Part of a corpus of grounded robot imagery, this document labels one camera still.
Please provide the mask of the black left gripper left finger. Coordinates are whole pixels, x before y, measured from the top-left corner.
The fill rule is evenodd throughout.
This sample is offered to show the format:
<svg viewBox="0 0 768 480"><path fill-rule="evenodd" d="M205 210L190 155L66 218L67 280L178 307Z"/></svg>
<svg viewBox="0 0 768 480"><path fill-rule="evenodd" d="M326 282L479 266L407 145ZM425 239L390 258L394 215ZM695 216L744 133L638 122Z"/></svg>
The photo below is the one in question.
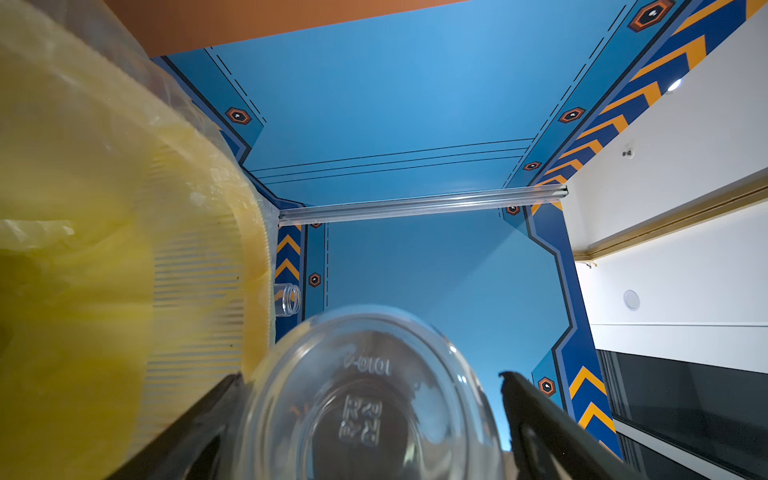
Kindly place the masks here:
<svg viewBox="0 0 768 480"><path fill-rule="evenodd" d="M225 376L111 479L223 479L242 419L246 383Z"/></svg>

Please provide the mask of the glass jar with tea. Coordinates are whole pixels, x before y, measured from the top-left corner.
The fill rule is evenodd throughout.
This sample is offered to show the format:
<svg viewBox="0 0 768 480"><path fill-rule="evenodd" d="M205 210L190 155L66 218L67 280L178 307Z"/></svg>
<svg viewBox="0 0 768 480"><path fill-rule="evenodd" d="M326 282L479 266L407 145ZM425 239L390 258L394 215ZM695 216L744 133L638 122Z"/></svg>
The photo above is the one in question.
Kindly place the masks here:
<svg viewBox="0 0 768 480"><path fill-rule="evenodd" d="M274 285L274 309L277 318L297 315L302 302L301 290L293 283L276 283Z"/></svg>

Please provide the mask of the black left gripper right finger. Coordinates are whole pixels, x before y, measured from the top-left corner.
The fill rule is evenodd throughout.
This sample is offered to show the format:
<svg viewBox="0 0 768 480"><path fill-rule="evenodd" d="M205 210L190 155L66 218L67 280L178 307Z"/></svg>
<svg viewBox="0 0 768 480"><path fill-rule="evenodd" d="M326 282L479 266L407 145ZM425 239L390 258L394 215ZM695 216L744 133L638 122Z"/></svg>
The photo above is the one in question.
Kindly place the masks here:
<svg viewBox="0 0 768 480"><path fill-rule="evenodd" d="M640 479L523 376L503 372L501 394L519 479Z"/></svg>

